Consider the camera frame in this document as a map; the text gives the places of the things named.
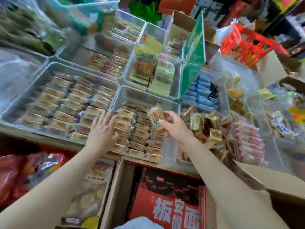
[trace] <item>clear plastic bin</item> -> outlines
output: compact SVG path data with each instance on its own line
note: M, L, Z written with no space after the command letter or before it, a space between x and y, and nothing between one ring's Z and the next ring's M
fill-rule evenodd
M159 43L161 43L163 46L166 46L166 38L168 36L168 31L152 24L152 23L146 23L144 30L142 31L141 35L140 35L140 40L139 40L139 44L142 46L144 43L144 35L149 35L153 38L155 38ZM182 47L180 49L179 55L178 55L178 60L180 62L183 61L184 59L184 47L185 47L185 43L182 44Z
M124 39L126 39L128 42L131 42L131 43L136 43L136 42L139 42L140 40L140 36L142 34L142 31L144 30L144 27L145 27L145 24L146 24L146 21L134 16L134 15L131 15L129 13L126 13L124 11L121 11L120 9L117 9L116 12L115 12L115 21L117 19L121 19L123 21L126 21L130 24L133 24L135 27L139 28L140 32L139 32L139 36L137 38L136 41L132 41L132 40L129 40L128 38L126 38L124 35L122 34L116 34L113 30L113 34L119 36L119 37L122 37Z
M111 108L112 105L114 104L114 100L117 98L117 95L120 90L119 84L114 81L111 81L111 80L108 80L108 79L105 79L102 77L98 77L98 76L92 75L90 73L87 73L85 71L81 71L79 69L75 69L75 68L57 63L57 62L52 62L37 76L37 78L32 82L31 85L29 85L27 87L27 89L25 91L23 93L21 93L19 95L19 97L11 103L11 105L2 114L0 122L6 126L22 129L22 130L29 131L29 132L32 132L35 134L40 134L43 136L62 139L65 141L72 141L72 142L75 142L78 144L86 144L86 142L74 141L65 136L59 136L59 135L44 132L42 130L35 130L35 129L28 128L23 125L15 124L15 122L25 113L26 104L33 102L31 97L36 97L37 91L40 90L40 92L41 92L41 86L45 86L50 81L50 79L52 78L51 74L53 73L53 71L59 71L59 72L69 74L69 75L80 76L80 77L94 83L95 85L103 85L104 87L110 88L112 90L116 90L116 94L113 97L113 100L110 103L109 108Z
M111 30L120 0L88 0L89 3L63 5L57 0L41 0L42 10L60 27L71 27L82 36Z
M206 78L210 79L213 84L218 85L218 98L217 99L219 101L219 104L218 104L217 111L223 116L229 116L230 107L229 107L229 102L228 102L228 98L227 98L227 91L226 91L226 87L225 87L224 81L221 78L221 76L218 74L211 73L211 72L207 71L206 69L202 69L198 75L206 77ZM183 100L183 102L188 103L192 106L196 106L196 108L198 110L200 109L200 107L198 106L198 104L196 102L189 101L189 100ZM204 113L211 113L211 111L208 111L208 110L203 110L203 109L201 109L201 110Z
M179 62L178 60L166 56L166 55L162 55L164 57L164 60L172 63L175 66L175 75L173 78L173 83L170 89L170 94L169 95L165 95L165 94L161 94L158 91L154 91L150 88L147 88L145 86L142 86L140 84L136 84L133 83L130 79L129 76L131 75L133 69L134 69L134 62L135 62L135 55L134 53L132 54L131 58L130 58L130 64L127 68L127 71L125 73L124 77L124 83L128 86L137 88L139 90L145 91L145 92L149 92L151 94L154 94L156 96L161 96L162 98L168 99L170 101L177 101L179 99L179 92L180 92L180 88L181 88L181 75L182 75L182 64L181 62Z
M163 111L173 111L180 116L180 107L178 104L128 86L121 87L119 95L117 96L117 99L115 100L112 109L117 111L119 108L123 106L125 101L142 104L147 107L153 107L157 104L160 104ZM170 165L175 163L176 155L178 153L177 150L178 150L178 144L172 138L166 138L164 141L164 147L162 149L163 158L161 162L164 165ZM132 157L132 155L129 155L128 153L124 153L124 155ZM151 162L151 160L143 156L142 157L137 156L136 158Z
M10 103L16 99L27 87L32 83L32 81L39 75L39 73L47 66L49 59L46 56L41 54L32 52L27 49L23 49L21 47L15 46L11 43L7 43L4 41L0 41L0 48L6 52L15 54L22 60L29 62L28 66L22 66L23 69L28 70L16 70L12 71L13 68L10 70L9 75L2 74L0 77L1 85L0 85L0 114L10 105ZM11 66L20 65L18 61L12 61Z
M112 50L112 47L107 47L108 45L114 45L115 47L123 46L129 54L132 54L135 48L135 45L133 43L127 42L123 38L119 38L111 34L107 35L107 40L105 42L101 41L100 38L103 35L104 34L89 35L86 37L82 37L81 41L77 43L70 43L69 45L64 47L64 49L59 53L57 59L59 60L59 62L68 66L75 67L92 73L94 75L120 82L129 66L130 59L127 62L126 66L123 68L124 70L120 77L116 77L86 67L87 63L90 61L90 57L93 52L100 53L107 57L113 57L113 54L109 52L109 50Z

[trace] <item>finger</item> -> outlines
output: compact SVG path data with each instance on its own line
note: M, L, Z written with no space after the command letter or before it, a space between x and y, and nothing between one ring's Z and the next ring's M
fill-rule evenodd
M97 126L97 122L98 122L98 117L94 118L92 125L91 125L91 130L93 130Z
M107 126L112 118L113 114L112 114L112 110L109 110L105 116L103 125Z
M106 115L106 111L103 111L99 116L98 125L102 125L102 123L104 122L105 115Z
M116 115L114 115L112 118L111 118L111 120L110 120L110 122L109 122L109 127L110 127L110 129L112 129L113 130L113 127L114 127L114 123L115 123L115 121L116 121Z
M159 124L162 125L167 131L170 131L173 124L167 122L166 120L159 120Z
M118 138L119 138L119 134L117 133L117 132L115 132L115 134L112 136L112 142L113 143L116 143L117 142L117 140L118 140Z
M176 113L174 113L173 111L164 111L163 113L167 116L172 117L174 122L179 118L179 116Z

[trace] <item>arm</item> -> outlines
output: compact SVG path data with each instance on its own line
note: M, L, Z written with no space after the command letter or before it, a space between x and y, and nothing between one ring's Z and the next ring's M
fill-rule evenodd
M223 210L234 229L288 229L280 216L250 187L240 180L205 144L197 140L174 112L165 111L173 124L159 123L181 144L209 188L216 204Z
M3 229L54 229L96 160L118 139L111 111L93 121L87 145L63 167L0 213Z

